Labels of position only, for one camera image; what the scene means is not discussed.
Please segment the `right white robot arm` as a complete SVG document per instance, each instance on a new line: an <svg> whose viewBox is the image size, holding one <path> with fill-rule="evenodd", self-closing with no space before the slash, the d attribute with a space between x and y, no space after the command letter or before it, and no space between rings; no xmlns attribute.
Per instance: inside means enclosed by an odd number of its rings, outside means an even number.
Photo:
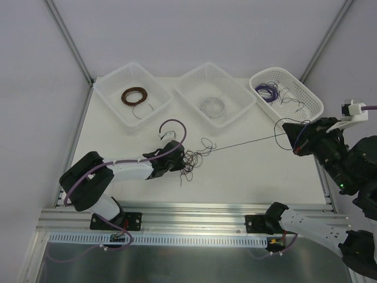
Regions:
<svg viewBox="0 0 377 283"><path fill-rule="evenodd" d="M376 136L364 137L349 148L343 136L345 124L334 117L311 123L283 123L282 128L293 153L314 156L341 195L356 197L353 204L375 228ZM260 229L270 235L281 230L302 235L338 255L352 271L376 279L376 230L332 227L279 202L268 208Z"/></svg>

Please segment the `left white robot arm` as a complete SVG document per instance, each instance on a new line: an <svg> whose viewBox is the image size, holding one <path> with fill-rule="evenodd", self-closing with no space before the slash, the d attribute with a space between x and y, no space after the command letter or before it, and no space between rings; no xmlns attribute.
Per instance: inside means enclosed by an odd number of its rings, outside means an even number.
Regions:
<svg viewBox="0 0 377 283"><path fill-rule="evenodd" d="M75 210L90 210L100 217L99 222L118 229L123 226L125 212L114 198L104 194L107 187L115 182L150 180L179 171L184 168L183 156L184 147L175 140L162 149L144 153L140 160L106 162L92 151L66 171L59 184Z"/></svg>

